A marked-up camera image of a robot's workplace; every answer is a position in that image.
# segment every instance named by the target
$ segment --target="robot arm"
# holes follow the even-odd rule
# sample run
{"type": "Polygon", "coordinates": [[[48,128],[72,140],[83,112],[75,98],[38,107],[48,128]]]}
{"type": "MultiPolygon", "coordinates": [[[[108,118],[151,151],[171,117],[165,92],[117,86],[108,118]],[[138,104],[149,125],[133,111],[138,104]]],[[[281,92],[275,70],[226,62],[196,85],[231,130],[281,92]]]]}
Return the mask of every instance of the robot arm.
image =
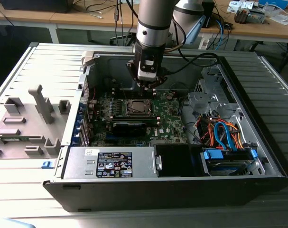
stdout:
{"type": "Polygon", "coordinates": [[[191,19],[193,12],[195,17],[197,15],[201,17],[204,12],[198,0],[181,0],[177,3],[178,0],[141,0],[140,2],[135,57],[127,63],[127,68],[132,78],[144,90],[161,85],[167,79],[167,71],[161,67],[161,63],[166,52],[166,40],[174,11],[179,18],[190,14],[187,19],[191,19]]]}

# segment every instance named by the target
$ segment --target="electronic device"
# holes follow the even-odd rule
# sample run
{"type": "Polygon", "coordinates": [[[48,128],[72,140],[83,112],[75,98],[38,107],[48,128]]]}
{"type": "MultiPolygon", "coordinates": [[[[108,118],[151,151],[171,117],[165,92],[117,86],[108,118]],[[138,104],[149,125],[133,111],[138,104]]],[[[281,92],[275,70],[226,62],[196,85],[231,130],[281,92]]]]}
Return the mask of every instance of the electronic device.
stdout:
{"type": "Polygon", "coordinates": [[[239,7],[234,15],[234,21],[240,24],[245,24],[247,22],[263,24],[264,20],[265,14],[257,9],[244,9],[239,7]]]}
{"type": "MultiPolygon", "coordinates": [[[[277,116],[261,115],[285,118],[285,110],[268,108],[288,107],[288,87],[258,57],[250,59],[257,80],[244,53],[188,51],[193,64],[163,55],[174,3],[141,1],[134,52],[98,47],[80,57],[82,67],[69,66],[65,80],[78,82],[67,93],[71,103],[56,94],[54,105],[42,85],[0,95],[0,158],[57,157],[42,186],[65,210],[243,205],[288,186],[277,135],[288,126],[273,128],[277,116]],[[253,91],[268,88],[264,99],[274,101],[256,103],[264,94],[253,91]]],[[[177,7],[202,13],[193,1],[177,7]]]]}
{"type": "Polygon", "coordinates": [[[287,5],[288,5],[288,0],[259,0],[259,4],[260,5],[276,5],[280,8],[282,8],[283,10],[286,9],[287,5]]]}
{"type": "Polygon", "coordinates": [[[214,1],[213,0],[203,0],[202,6],[204,8],[204,15],[206,16],[206,19],[203,24],[203,28],[209,28],[210,27],[210,19],[212,17],[212,11],[214,9],[214,1]]]}
{"type": "Polygon", "coordinates": [[[6,10],[34,10],[67,13],[73,0],[0,0],[6,10]]]}

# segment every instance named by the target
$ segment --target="power supply label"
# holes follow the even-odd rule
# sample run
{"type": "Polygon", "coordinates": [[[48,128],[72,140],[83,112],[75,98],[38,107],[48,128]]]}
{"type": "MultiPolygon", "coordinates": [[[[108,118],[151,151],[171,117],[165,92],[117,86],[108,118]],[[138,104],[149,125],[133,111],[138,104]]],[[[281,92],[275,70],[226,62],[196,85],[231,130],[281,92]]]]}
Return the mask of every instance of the power supply label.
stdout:
{"type": "Polygon", "coordinates": [[[98,153],[98,178],[132,177],[132,153],[98,153]]]}

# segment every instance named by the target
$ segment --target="workbench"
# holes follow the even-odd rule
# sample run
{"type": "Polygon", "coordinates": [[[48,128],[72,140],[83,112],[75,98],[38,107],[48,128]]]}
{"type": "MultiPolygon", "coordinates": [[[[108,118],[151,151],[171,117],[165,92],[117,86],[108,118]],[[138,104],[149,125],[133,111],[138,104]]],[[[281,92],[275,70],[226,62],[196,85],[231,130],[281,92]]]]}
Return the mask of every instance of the workbench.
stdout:
{"type": "MultiPolygon", "coordinates": [[[[86,0],[86,5],[103,3],[101,0],[86,0]]],[[[229,0],[216,0],[216,5],[220,15],[225,21],[233,24],[230,39],[254,40],[254,41],[269,41],[269,42],[286,42],[288,43],[288,25],[284,26],[267,18],[264,24],[238,24],[234,22],[234,14],[227,13],[227,5],[229,0]]],[[[113,5],[113,2],[106,2],[99,8],[113,5]]],[[[79,3],[80,10],[84,9],[83,2],[79,3]]],[[[127,4],[122,4],[123,12],[123,30],[127,32],[131,27],[131,11],[127,4]]],[[[135,4],[134,9],[138,11],[139,5],[135,4]]],[[[81,30],[97,30],[97,31],[114,31],[114,7],[102,11],[103,19],[96,18],[88,13],[78,12],[72,9],[69,13],[52,13],[52,12],[36,12],[24,10],[5,10],[0,4],[1,12],[15,26],[41,27],[49,29],[53,43],[59,43],[56,33],[57,29],[81,29],[81,30]]],[[[0,25],[12,25],[0,13],[0,25]]],[[[131,32],[136,32],[137,19],[134,17],[134,26],[131,32]]],[[[214,38],[218,34],[219,29],[216,24],[210,28],[203,28],[199,34],[203,40],[214,38]]]]}
{"type": "MultiPolygon", "coordinates": [[[[57,104],[60,99],[73,103],[84,51],[132,55],[132,47],[32,44],[0,87],[0,119],[6,97],[18,95],[24,103],[33,102],[27,88],[37,83],[44,87],[42,93],[51,103],[57,104]]],[[[288,85],[265,58],[253,52],[217,51],[217,54],[226,58],[288,159],[288,85]]],[[[37,228],[288,226],[288,187],[242,207],[69,213],[42,186],[41,181],[54,173],[41,169],[44,161],[0,160],[0,217],[28,222],[37,228]]]]}

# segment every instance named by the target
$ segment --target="wooden desk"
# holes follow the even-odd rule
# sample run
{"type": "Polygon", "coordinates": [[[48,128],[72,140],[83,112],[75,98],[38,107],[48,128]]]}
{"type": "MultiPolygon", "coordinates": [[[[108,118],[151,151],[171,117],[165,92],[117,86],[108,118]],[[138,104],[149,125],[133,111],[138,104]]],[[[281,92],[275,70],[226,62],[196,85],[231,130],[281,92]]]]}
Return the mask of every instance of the wooden desk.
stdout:
{"type": "MultiPolygon", "coordinates": [[[[103,3],[103,0],[85,0],[86,6],[90,4],[103,3]]],[[[230,0],[215,0],[220,15],[225,21],[233,24],[231,39],[244,40],[260,40],[271,42],[288,42],[288,25],[284,26],[270,19],[266,19],[264,24],[238,24],[234,22],[234,14],[227,14],[227,5],[230,0]]],[[[103,5],[91,7],[90,10],[98,10],[104,7],[114,5],[112,1],[108,1],[103,5]]],[[[84,2],[78,3],[75,7],[80,11],[84,10],[84,2]]],[[[131,11],[127,4],[122,4],[123,12],[123,30],[127,32],[131,26],[131,11]]],[[[138,11],[139,5],[135,4],[134,8],[138,11]]],[[[58,43],[56,29],[82,29],[82,30],[101,30],[114,31],[114,7],[102,10],[102,19],[96,18],[89,13],[78,12],[72,9],[69,13],[52,13],[52,12],[34,12],[24,10],[5,10],[0,4],[1,12],[16,26],[44,27],[48,28],[53,43],[58,43]]],[[[134,26],[131,30],[136,32],[137,19],[134,17],[134,26]]],[[[0,24],[10,25],[8,21],[0,13],[0,24]]],[[[118,22],[118,30],[120,31],[121,21],[118,22]]],[[[203,28],[199,36],[204,40],[215,37],[219,32],[216,25],[210,28],[203,28]]]]}
{"type": "MultiPolygon", "coordinates": [[[[225,21],[232,23],[232,31],[231,34],[234,36],[254,36],[254,37],[264,37],[264,38],[282,38],[288,39],[288,25],[282,25],[277,23],[269,18],[265,19],[264,24],[239,24],[234,22],[234,13],[228,13],[227,8],[230,0],[214,0],[216,5],[218,5],[218,10],[220,15],[225,21]]],[[[206,33],[218,33],[219,29],[216,25],[211,26],[210,28],[203,28],[201,32],[206,33]]]]}
{"type": "Polygon", "coordinates": [[[50,23],[53,12],[36,12],[26,10],[5,10],[0,3],[0,20],[6,20],[5,15],[10,21],[32,21],[50,23]]]}

